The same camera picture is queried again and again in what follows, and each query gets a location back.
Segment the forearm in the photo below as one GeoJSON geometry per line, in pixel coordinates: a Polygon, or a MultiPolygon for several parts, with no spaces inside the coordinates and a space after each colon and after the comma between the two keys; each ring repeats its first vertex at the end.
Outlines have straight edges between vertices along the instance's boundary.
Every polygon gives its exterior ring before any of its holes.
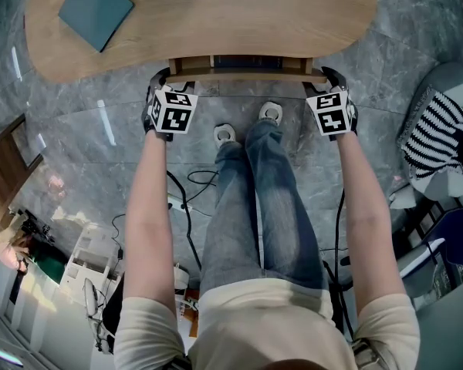
{"type": "Polygon", "coordinates": [[[167,209],[166,143],[151,130],[127,206],[126,276],[123,295],[144,297],[174,309],[173,241],[167,209]]]}
{"type": "Polygon", "coordinates": [[[372,300],[404,293],[394,257],[389,208],[355,133],[338,136],[346,198],[346,239],[360,312],[372,300]]]}

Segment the jeans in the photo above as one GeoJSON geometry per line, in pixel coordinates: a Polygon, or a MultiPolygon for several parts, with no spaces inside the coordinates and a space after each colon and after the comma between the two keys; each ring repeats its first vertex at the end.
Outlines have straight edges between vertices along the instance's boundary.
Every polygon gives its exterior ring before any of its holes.
{"type": "Polygon", "coordinates": [[[245,148],[230,142],[218,151],[218,204],[204,244],[201,294],[254,278],[328,288],[316,235],[281,138],[277,125],[264,119],[248,132],[245,148]],[[256,191],[264,268],[259,261],[256,191]]]}

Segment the gray marble floor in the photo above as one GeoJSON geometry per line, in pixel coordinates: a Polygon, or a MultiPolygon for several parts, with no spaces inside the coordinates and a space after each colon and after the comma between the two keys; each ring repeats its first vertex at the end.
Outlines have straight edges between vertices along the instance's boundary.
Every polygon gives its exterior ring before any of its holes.
{"type": "MultiPolygon", "coordinates": [[[[0,0],[0,122],[24,112],[26,125],[15,137],[26,159],[39,149],[39,134],[46,148],[45,162],[13,205],[29,208],[50,224],[58,246],[70,254],[84,224],[110,225],[115,215],[125,211],[143,144],[140,111],[147,83],[166,62],[73,83],[50,83],[29,60],[24,7],[25,0],[0,0]]],[[[426,72],[449,60],[463,63],[463,0],[378,0],[377,16],[360,41],[315,62],[348,78],[360,108],[360,141],[386,195],[406,182],[395,139],[413,91],[426,72]]],[[[198,84],[198,94],[189,134],[177,136],[168,147],[168,169],[188,194],[201,189],[187,181],[189,172],[214,169],[213,127],[228,122],[243,137],[260,106],[272,99],[284,107],[284,146],[319,245],[332,248],[342,190],[340,162],[336,145],[319,135],[302,87],[287,82],[208,82],[198,84]]],[[[179,196],[172,184],[169,192],[179,196]]],[[[192,201],[205,214],[213,213],[214,203],[214,187],[192,201]]],[[[394,213],[395,227],[400,217],[394,213]]],[[[185,215],[171,211],[171,219],[175,259],[197,279],[185,238],[185,215]]],[[[200,254],[208,222],[209,217],[192,213],[192,237],[200,254]]],[[[123,218],[117,223],[123,228],[123,218]]],[[[343,228],[341,236],[345,248],[343,228]]],[[[123,229],[120,240],[123,243],[123,229]]],[[[323,256],[333,262],[332,251],[324,251],[323,256]]]]}

